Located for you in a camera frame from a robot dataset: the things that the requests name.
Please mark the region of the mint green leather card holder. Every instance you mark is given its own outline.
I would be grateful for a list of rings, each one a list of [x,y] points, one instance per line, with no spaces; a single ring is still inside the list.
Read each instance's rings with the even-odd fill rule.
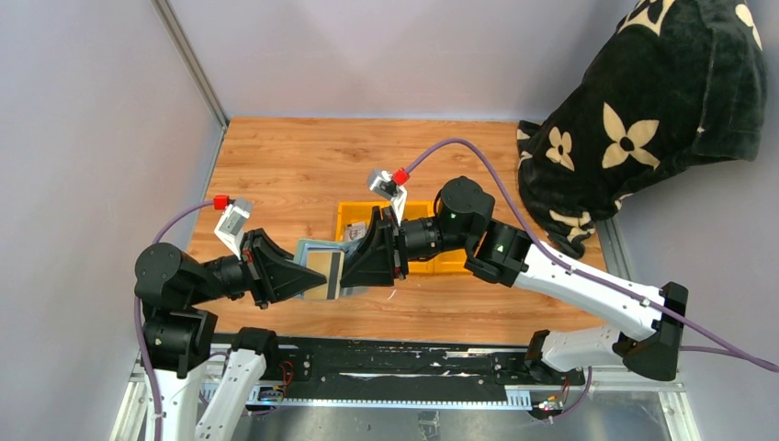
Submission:
[[[345,259],[354,253],[357,245],[358,241],[298,240],[293,261],[325,277],[324,284],[301,291],[298,298],[302,300],[338,300],[362,292],[362,288],[344,288],[341,282]]]

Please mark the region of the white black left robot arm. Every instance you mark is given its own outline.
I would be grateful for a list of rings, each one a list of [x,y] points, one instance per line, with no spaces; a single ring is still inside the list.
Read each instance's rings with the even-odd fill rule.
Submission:
[[[244,327],[233,337],[215,394],[198,413],[218,320],[199,304],[250,293],[266,307],[327,281],[294,263],[263,230],[248,232],[237,255],[206,263],[156,240],[140,253],[134,271],[136,333],[150,398],[147,439],[228,440],[259,379],[279,379],[284,388],[295,379],[296,366],[280,354],[277,334]]]

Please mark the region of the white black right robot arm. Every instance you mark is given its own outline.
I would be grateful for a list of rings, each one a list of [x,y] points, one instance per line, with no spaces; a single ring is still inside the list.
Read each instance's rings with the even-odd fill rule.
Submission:
[[[602,319],[575,332],[533,334],[522,371],[536,383],[559,381],[578,368],[623,366],[647,379],[676,378],[687,289],[660,288],[609,275],[560,253],[547,243],[492,217],[495,200],[475,181],[448,181],[430,217],[403,219],[394,208],[373,208],[367,234],[344,260],[340,284],[389,287],[412,261],[463,251],[474,277],[532,290]]]

